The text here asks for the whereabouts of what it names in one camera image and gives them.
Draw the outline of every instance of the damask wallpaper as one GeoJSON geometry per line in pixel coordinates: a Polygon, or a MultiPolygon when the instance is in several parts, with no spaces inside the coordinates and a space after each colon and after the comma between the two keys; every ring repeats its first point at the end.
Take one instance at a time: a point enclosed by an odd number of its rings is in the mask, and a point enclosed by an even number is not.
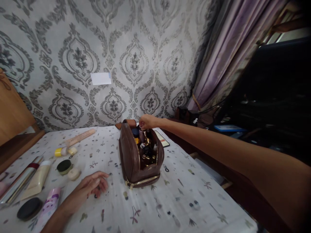
{"type": "Polygon", "coordinates": [[[218,0],[2,0],[0,67],[46,131],[171,116],[191,94],[218,0]],[[90,73],[110,72],[93,86],[90,73]]]}

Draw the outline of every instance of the table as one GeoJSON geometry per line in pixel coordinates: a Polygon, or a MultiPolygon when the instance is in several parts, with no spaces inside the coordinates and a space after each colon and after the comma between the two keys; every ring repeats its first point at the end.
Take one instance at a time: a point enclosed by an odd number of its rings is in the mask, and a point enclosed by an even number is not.
{"type": "MultiPolygon", "coordinates": [[[[100,198],[90,196],[68,222],[64,232],[256,232],[254,220],[221,188],[179,145],[155,128],[169,143],[160,179],[153,185],[130,190],[122,176],[115,126],[71,129],[47,133],[8,169],[6,183],[11,183],[39,155],[53,161],[43,191],[35,195],[42,201],[48,192],[61,187],[60,203],[87,175],[101,170],[109,174],[109,188],[100,198]],[[71,158],[81,170],[76,181],[61,176],[57,165],[68,159],[54,157],[63,142],[91,128],[92,136],[74,146],[78,153],[71,158]]],[[[1,232],[31,232],[38,220],[17,219],[19,201],[0,210],[1,232]]]]}

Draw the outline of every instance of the white cap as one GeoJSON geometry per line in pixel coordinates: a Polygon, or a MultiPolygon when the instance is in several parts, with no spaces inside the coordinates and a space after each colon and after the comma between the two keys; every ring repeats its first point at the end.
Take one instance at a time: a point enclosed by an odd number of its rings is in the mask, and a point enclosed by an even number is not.
{"type": "Polygon", "coordinates": [[[48,160],[46,160],[46,161],[43,161],[42,163],[40,163],[40,166],[45,166],[45,165],[51,165],[51,161],[48,161],[48,160]]]}

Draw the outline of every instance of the pink tube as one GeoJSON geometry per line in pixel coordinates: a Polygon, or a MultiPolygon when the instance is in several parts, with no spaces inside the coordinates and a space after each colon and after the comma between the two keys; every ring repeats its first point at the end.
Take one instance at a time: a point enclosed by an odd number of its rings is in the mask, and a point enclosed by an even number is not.
{"type": "Polygon", "coordinates": [[[41,211],[38,223],[34,230],[34,233],[39,233],[44,228],[50,217],[53,215],[58,207],[58,200],[61,193],[61,188],[54,188],[49,192],[48,198],[46,199],[43,209],[41,211]]]}

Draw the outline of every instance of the wooden furniture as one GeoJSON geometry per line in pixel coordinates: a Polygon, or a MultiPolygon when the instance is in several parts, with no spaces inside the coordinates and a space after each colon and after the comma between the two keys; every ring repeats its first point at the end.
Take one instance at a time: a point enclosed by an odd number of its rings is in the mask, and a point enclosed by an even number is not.
{"type": "Polygon", "coordinates": [[[0,173],[30,149],[44,134],[14,86],[0,68],[0,173]],[[20,134],[28,127],[34,133],[20,134]]]}

